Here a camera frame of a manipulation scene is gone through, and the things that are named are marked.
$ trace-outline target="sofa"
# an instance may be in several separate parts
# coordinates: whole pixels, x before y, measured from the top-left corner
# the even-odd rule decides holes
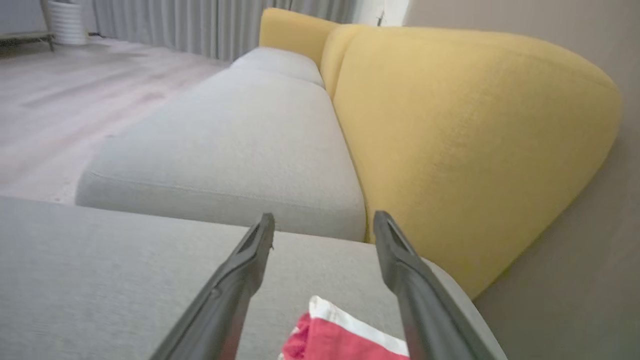
[[[276,358],[311,295],[403,338],[384,209],[504,358],[471,299],[597,172],[620,108],[541,40],[268,9],[260,47],[107,139],[80,206],[0,199],[0,357],[148,358],[263,212],[276,250],[239,359]]]
[[[76,203],[366,242],[384,209],[473,298],[586,186],[620,111],[541,40],[272,8],[259,48],[109,139]]]

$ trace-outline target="white pot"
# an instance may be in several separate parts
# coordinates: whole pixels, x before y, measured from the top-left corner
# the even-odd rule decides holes
[[[56,44],[86,45],[88,35],[82,22],[82,6],[80,4],[58,3],[49,1],[51,27],[56,35]]]

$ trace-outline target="yellow cushion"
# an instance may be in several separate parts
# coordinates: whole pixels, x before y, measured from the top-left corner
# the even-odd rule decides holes
[[[336,22],[268,8],[262,13],[260,23],[260,46],[293,51],[311,58],[318,68],[322,60],[324,42]]]
[[[326,43],[324,43],[320,75],[322,75],[324,81],[324,88],[332,99],[335,87],[338,84],[344,53],[346,53],[353,38],[365,28],[368,28],[368,26],[356,24],[340,25],[329,34]]]
[[[470,297],[585,187],[621,111],[611,79],[558,46],[429,28],[361,31],[333,103],[369,224],[387,210]]]

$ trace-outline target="sofa seam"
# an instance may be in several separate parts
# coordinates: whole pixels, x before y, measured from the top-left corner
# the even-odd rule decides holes
[[[87,174],[91,175],[91,176],[95,176],[95,177],[99,177],[102,179],[106,179],[106,180],[111,180],[111,181],[120,181],[122,183],[131,183],[131,184],[136,184],[136,185],[142,185],[142,186],[158,186],[160,188],[166,188],[166,189],[171,189],[171,190],[176,190],[176,191],[181,191],[181,192],[198,192],[198,193],[206,193],[206,194],[213,194],[213,195],[222,195],[222,196],[226,196],[226,197],[243,197],[245,199],[251,199],[251,200],[263,200],[263,201],[271,201],[271,202],[276,202],[278,204],[283,204],[289,207],[301,207],[301,208],[307,208],[307,209],[316,209],[316,210],[321,210],[321,211],[325,211],[325,212],[334,212],[334,211],[345,211],[347,209],[326,209],[326,208],[320,208],[320,207],[313,207],[313,206],[309,206],[309,205],[303,205],[303,204],[297,204],[297,203],[293,203],[293,202],[283,202],[283,201],[279,201],[279,200],[274,200],[274,199],[268,199],[268,198],[262,198],[262,197],[254,197],[254,196],[250,196],[250,195],[245,195],[245,194],[231,194],[231,193],[224,193],[224,192],[215,192],[215,191],[210,191],[210,190],[204,190],[204,189],[198,189],[198,188],[191,188],[191,187],[187,187],[187,186],[177,186],[177,185],[167,185],[167,184],[158,184],[158,183],[151,183],[151,182],[142,182],[142,181],[136,181],[136,180],[130,180],[130,179],[120,179],[117,177],[111,177],[111,176],[105,176],[103,174],[99,174],[95,171],[88,171]]]
[[[295,81],[303,81],[306,84],[313,84],[315,86],[318,86],[319,88],[321,88],[322,90],[324,90],[326,92],[326,88],[324,87],[324,79],[322,78],[321,74],[320,74],[320,80],[323,81],[322,85],[316,83],[315,81],[299,78],[297,76],[291,76],[291,75],[288,75],[288,74],[284,74],[283,72],[272,71],[272,70],[264,69],[264,68],[261,68],[261,67],[244,67],[244,66],[247,66],[247,65],[239,65],[239,66],[236,66],[234,68],[229,67],[229,69],[239,69],[239,71],[248,69],[248,70],[254,70],[254,71],[258,71],[258,72],[265,72],[266,74],[275,75],[276,77],[282,77],[282,78],[285,78],[285,79],[292,79],[292,80],[295,80]]]

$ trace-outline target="beige wall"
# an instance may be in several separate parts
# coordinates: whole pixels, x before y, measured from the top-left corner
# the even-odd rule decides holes
[[[356,0],[353,22],[376,26],[385,10],[382,26],[402,26],[409,0]]]
[[[406,24],[542,38],[618,84],[603,169],[476,304],[512,359],[640,359],[640,1],[413,0]]]
[[[47,31],[38,0],[0,0],[0,34]]]

